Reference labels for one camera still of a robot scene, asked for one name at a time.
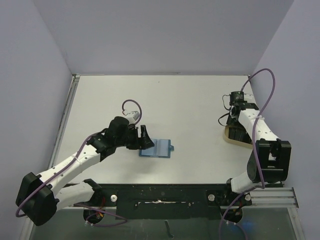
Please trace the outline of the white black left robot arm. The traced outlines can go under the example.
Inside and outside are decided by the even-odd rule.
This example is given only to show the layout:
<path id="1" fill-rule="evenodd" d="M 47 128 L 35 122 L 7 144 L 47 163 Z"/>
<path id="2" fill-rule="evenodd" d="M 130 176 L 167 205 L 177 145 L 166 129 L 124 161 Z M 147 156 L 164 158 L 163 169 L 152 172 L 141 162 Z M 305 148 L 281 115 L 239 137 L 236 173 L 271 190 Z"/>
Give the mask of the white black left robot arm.
<path id="1" fill-rule="evenodd" d="M 15 216 L 27 216 L 36 226 L 41 226 L 65 207 L 102 204 L 106 197 L 95 181 L 89 178 L 75 185 L 69 182 L 114 154 L 117 148 L 147 150 L 154 145 L 145 125 L 136 127 L 127 118 L 116 116 L 107 128 L 89 135 L 67 159 L 41 173 L 25 175 L 15 200 Z"/>

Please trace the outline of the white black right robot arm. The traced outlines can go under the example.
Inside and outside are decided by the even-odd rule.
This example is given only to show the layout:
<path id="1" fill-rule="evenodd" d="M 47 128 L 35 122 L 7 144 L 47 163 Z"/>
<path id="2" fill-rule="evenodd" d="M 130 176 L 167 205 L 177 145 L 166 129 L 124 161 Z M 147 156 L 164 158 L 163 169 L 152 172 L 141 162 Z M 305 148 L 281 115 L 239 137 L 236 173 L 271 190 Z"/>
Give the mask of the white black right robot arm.
<path id="1" fill-rule="evenodd" d="M 229 105 L 224 139 L 235 145 L 252 147 L 246 171 L 232 178 L 231 187 L 222 192 L 223 200 L 233 205 L 239 201 L 242 192 L 285 181 L 292 146 L 268 127 L 252 94 L 233 91 L 229 95 Z"/>

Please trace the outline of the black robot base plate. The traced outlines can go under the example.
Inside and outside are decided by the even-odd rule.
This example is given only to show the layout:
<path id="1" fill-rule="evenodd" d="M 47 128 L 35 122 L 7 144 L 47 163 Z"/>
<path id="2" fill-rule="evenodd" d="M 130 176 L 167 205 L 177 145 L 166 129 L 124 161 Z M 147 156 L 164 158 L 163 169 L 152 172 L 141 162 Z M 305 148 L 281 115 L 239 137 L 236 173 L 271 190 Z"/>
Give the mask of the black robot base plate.
<path id="1" fill-rule="evenodd" d="M 230 184 L 101 184 L 82 204 L 115 208 L 127 220 L 219 220 L 225 207 L 252 204 Z"/>

